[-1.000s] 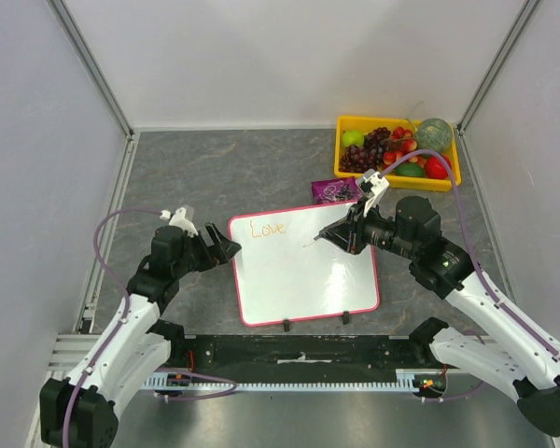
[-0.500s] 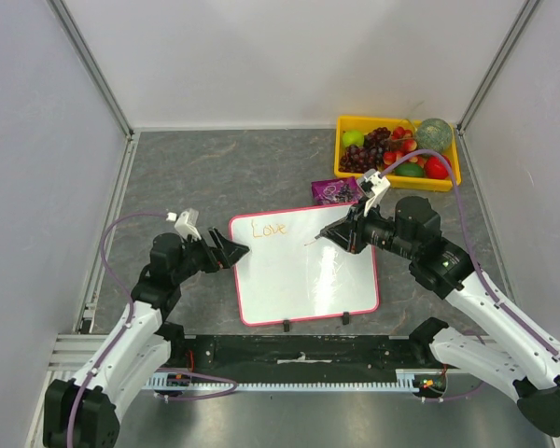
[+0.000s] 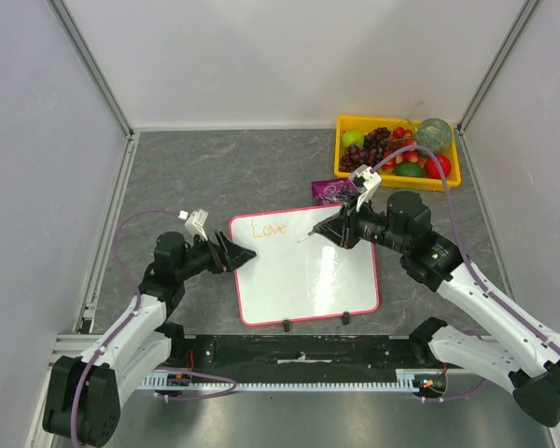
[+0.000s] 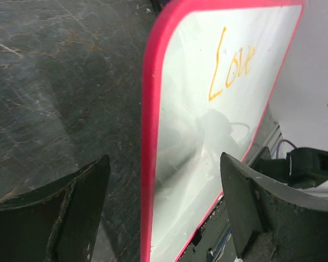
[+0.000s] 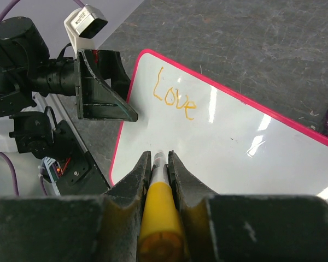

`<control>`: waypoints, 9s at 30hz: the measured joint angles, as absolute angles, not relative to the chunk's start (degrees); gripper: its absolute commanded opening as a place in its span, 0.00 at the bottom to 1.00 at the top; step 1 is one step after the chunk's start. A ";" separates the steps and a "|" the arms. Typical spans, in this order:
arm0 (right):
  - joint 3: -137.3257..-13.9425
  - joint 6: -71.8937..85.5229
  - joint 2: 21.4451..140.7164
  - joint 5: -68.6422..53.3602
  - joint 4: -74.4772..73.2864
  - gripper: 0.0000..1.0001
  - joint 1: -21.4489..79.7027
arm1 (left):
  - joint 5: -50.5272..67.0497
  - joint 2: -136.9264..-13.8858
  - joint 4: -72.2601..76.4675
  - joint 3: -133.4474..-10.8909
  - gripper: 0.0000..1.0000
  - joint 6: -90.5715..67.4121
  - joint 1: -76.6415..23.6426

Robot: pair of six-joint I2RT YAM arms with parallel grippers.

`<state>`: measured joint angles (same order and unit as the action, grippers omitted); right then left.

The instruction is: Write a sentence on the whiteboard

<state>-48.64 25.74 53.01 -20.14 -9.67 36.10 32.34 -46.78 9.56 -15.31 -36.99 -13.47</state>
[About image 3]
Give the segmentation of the pink framed whiteboard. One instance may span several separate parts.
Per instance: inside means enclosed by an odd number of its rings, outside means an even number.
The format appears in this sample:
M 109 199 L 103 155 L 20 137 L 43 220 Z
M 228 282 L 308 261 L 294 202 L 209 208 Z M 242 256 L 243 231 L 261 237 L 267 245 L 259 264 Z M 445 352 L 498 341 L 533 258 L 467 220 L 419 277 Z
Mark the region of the pink framed whiteboard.
M 374 312 L 381 295 L 375 248 L 342 249 L 314 234 L 338 204 L 233 217 L 231 241 L 257 253 L 235 272 L 242 322 L 249 327 Z

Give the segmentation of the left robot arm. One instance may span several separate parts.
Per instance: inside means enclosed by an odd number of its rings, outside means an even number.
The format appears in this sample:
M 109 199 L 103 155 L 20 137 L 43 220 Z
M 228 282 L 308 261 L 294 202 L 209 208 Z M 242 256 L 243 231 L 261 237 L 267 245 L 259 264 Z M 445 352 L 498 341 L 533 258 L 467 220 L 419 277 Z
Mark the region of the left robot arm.
M 184 330 L 167 321 L 185 282 L 203 272 L 232 273 L 256 256 L 221 231 L 213 240 L 195 237 L 191 243 L 176 231 L 161 234 L 125 312 L 80 354 L 53 364 L 42 428 L 76 447 L 105 446 L 145 378 L 161 364 L 175 367 L 185 359 Z

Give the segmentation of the orange capped marker pen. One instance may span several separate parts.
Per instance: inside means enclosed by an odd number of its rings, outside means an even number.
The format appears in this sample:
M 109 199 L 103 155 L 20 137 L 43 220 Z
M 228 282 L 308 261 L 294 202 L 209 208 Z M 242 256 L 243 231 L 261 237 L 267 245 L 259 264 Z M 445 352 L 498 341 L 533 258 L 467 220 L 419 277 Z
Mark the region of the orange capped marker pen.
M 308 231 L 304 237 L 300 238 L 300 240 L 297 241 L 297 244 L 306 241 L 306 240 L 309 239 L 313 234 L 314 234 L 313 231 Z

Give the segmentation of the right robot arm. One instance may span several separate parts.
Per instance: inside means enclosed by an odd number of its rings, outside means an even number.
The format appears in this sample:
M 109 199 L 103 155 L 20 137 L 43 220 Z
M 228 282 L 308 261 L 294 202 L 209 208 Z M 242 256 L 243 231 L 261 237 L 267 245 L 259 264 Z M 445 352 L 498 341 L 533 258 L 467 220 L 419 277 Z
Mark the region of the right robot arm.
M 536 422 L 560 423 L 560 333 L 510 299 L 455 243 L 435 232 L 418 194 L 391 194 L 382 213 L 353 199 L 312 232 L 344 249 L 366 241 L 399 253 L 406 274 L 460 308 L 494 339 L 488 343 L 430 318 L 413 332 L 408 346 L 415 365 L 454 364 L 511 393 Z

